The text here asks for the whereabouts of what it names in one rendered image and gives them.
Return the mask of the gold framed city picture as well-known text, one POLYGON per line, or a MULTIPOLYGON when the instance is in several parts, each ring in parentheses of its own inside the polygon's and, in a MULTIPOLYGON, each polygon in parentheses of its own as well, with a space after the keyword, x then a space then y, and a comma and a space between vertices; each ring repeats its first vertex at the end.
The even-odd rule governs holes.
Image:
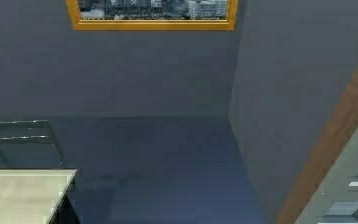
POLYGON ((65 0, 79 31, 233 30, 238 0, 65 0))

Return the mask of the pale top table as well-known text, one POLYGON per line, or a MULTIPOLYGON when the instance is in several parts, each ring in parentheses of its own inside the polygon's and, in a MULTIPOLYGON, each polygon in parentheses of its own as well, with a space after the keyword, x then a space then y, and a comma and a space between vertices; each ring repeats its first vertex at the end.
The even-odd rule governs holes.
POLYGON ((0 224, 50 224, 76 169, 0 169, 0 224))

